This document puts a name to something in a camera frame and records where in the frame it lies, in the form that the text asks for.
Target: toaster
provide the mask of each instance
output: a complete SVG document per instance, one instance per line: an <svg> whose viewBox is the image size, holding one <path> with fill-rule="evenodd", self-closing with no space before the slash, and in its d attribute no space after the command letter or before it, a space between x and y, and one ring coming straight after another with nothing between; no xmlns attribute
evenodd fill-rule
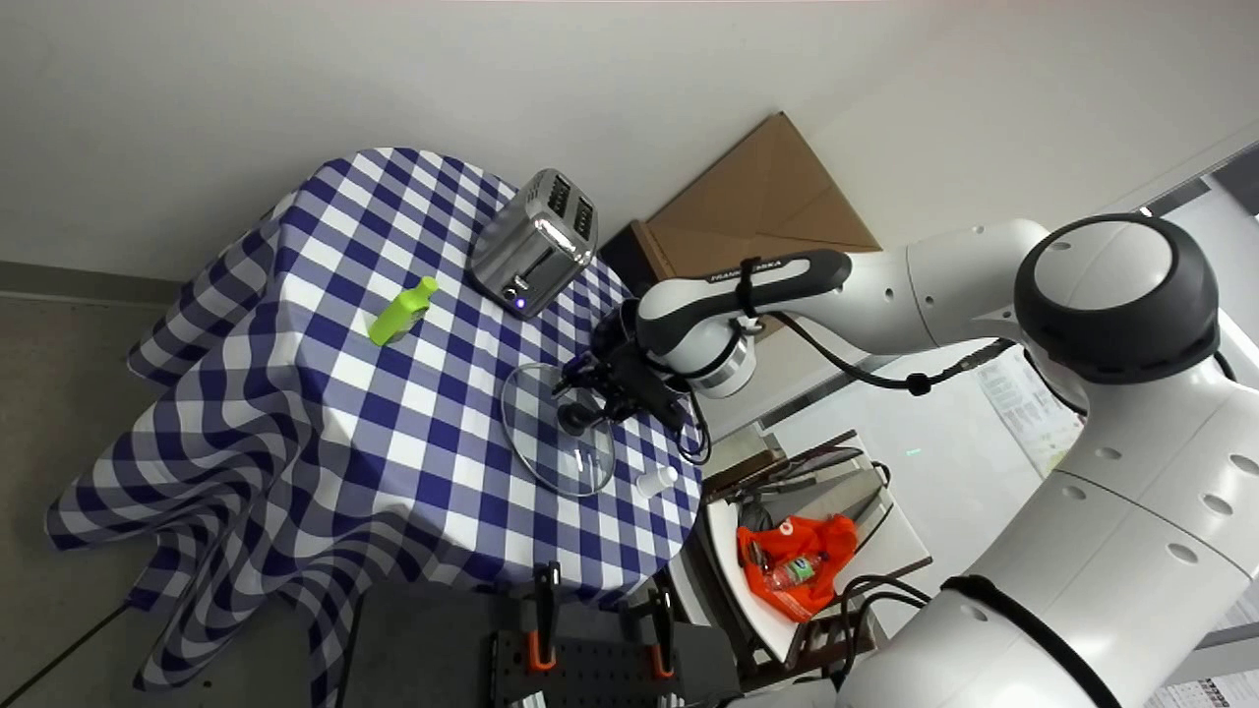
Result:
<svg viewBox="0 0 1259 708"><path fill-rule="evenodd" d="M471 237L471 284L516 313L541 313L593 259L593 206L555 170Z"/></svg>

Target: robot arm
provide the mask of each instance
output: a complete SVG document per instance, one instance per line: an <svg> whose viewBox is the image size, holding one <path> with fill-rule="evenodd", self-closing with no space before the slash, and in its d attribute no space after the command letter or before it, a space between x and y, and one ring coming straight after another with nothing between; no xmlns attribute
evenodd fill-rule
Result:
<svg viewBox="0 0 1259 708"><path fill-rule="evenodd" d="M757 371L749 313L802 313L879 353L966 338L1020 338L1010 279L1042 239L1039 223L934 239L907 253L808 253L710 279L667 279L637 304L643 347L705 392L734 392Z"/></svg>
<svg viewBox="0 0 1259 708"><path fill-rule="evenodd" d="M1010 338L1086 433L979 561L865 658L840 705L1147 705L1259 572L1259 392L1219 377L1216 279L1151 218L1017 223L879 257L668 279L644 353L698 389L753 377L741 320L808 313L865 351Z"/></svg>

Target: green object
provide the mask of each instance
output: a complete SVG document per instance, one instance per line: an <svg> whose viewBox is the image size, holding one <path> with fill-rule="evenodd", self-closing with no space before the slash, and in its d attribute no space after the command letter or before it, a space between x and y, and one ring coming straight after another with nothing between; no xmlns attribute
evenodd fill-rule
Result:
<svg viewBox="0 0 1259 708"><path fill-rule="evenodd" d="M387 343L402 338L412 324L425 320L435 294L437 294L437 274L425 274L418 286L408 286L408 292L402 292L399 300L387 304L380 324L369 324L365 338L373 347L387 347Z"/></svg>

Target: cardboard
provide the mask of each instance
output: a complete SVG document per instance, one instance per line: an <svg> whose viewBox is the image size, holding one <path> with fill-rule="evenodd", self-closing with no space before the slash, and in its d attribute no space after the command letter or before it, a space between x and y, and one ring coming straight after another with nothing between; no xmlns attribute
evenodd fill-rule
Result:
<svg viewBox="0 0 1259 708"><path fill-rule="evenodd" d="M764 119L660 212L637 220L635 239L656 279L724 270L749 257L879 248L786 115Z"/></svg>

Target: table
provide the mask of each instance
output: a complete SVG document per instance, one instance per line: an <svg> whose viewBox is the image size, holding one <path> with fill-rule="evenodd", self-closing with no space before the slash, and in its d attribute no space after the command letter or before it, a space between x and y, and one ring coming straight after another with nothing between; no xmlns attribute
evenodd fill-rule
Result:
<svg viewBox="0 0 1259 708"><path fill-rule="evenodd" d="M267 598L313 636L313 699L334 705L353 602L382 574L495 585L559 561L583 598L660 572L702 481L644 421L618 430L601 495L541 489L495 425L495 383L567 363L626 286L588 266L541 320L465 284L470 242L513 199L494 172L420 148L327 162L223 248L132 353L163 387L46 510L54 547L158 530L132 607L171 607L138 684L184 684ZM365 326L437 274L399 343ZM676 467L667 492L635 475Z"/></svg>

